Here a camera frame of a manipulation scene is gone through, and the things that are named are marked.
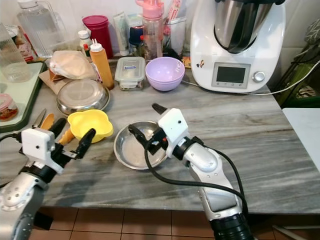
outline robotic arm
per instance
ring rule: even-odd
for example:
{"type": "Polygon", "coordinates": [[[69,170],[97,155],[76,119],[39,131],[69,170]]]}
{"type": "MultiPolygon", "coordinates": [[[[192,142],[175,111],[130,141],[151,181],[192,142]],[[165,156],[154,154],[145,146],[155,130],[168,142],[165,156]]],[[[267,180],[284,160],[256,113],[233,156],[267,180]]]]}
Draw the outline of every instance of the robotic arm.
{"type": "MultiPolygon", "coordinates": [[[[159,148],[165,149],[169,158],[175,156],[182,161],[197,182],[232,189],[223,172],[220,155],[205,147],[197,137],[189,138],[188,125],[181,111],[177,108],[166,109],[156,103],[152,107],[161,117],[158,121],[159,129],[153,133],[149,143],[134,125],[128,127],[143,147],[151,154],[159,148]]],[[[242,213],[242,201],[237,195],[211,187],[199,187],[198,193],[215,239],[254,239],[242,213]]]]}
{"type": "Polygon", "coordinates": [[[0,240],[27,240],[34,217],[41,206],[48,184],[56,174],[63,173],[71,159],[85,155],[96,130],[90,129],[75,151],[65,151],[55,143],[66,119],[60,118],[49,130],[29,128],[14,133],[22,143],[22,152],[29,160],[18,176],[0,190],[0,240]]]}

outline white bottle cap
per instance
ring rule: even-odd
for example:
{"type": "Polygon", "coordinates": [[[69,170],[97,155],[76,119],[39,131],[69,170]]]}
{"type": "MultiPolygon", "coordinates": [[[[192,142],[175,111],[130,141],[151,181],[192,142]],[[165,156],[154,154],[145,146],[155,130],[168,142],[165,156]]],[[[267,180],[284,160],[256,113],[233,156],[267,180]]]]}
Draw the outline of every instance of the white bottle cap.
{"type": "Polygon", "coordinates": [[[87,30],[78,31],[79,38],[87,39],[89,38],[89,32],[87,30]]]}
{"type": "Polygon", "coordinates": [[[129,50],[120,51],[120,55],[121,56],[128,56],[129,55],[129,50]]]}
{"type": "Polygon", "coordinates": [[[90,45],[91,52],[94,52],[94,53],[100,52],[100,51],[102,51],[102,49],[104,49],[104,48],[102,47],[102,45],[100,43],[94,43],[94,44],[90,45]]]}
{"type": "Polygon", "coordinates": [[[22,9],[28,9],[38,6],[38,3],[36,0],[17,0],[20,8],[22,9]]]}

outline red tile floor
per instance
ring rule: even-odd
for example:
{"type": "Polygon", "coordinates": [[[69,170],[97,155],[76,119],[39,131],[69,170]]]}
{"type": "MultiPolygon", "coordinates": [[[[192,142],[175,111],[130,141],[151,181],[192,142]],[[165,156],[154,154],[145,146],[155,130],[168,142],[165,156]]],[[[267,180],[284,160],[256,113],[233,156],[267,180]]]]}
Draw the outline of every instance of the red tile floor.
{"type": "MultiPolygon", "coordinates": [[[[49,231],[35,227],[30,240],[212,240],[203,212],[43,207],[53,217],[49,231]]],[[[291,240],[272,225],[320,225],[316,215],[274,215],[251,230],[259,240],[291,240]]],[[[320,229],[293,230],[320,240],[320,229]]]]}

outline knife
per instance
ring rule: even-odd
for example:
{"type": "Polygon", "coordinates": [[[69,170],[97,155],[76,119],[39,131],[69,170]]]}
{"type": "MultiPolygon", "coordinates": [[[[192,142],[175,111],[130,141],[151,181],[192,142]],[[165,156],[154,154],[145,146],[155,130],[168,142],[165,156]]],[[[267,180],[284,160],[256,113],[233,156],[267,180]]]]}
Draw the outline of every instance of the knife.
{"type": "Polygon", "coordinates": [[[43,109],[42,112],[39,114],[39,116],[36,118],[34,123],[32,124],[32,128],[40,128],[42,121],[44,120],[45,114],[46,114],[46,109],[43,109]]]}

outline green tray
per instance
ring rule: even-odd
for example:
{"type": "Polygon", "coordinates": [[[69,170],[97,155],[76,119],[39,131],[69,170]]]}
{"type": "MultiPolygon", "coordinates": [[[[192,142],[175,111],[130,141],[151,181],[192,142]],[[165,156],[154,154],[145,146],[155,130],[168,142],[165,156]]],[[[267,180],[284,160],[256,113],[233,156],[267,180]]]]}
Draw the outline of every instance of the green tray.
{"type": "Polygon", "coordinates": [[[29,63],[28,67],[32,72],[32,77],[25,82],[8,82],[6,79],[3,79],[4,76],[1,75],[1,93],[9,94],[12,97],[19,112],[13,119],[0,122],[0,133],[22,129],[29,122],[32,108],[42,85],[39,74],[45,71],[47,66],[43,62],[33,62],[29,63]]]}

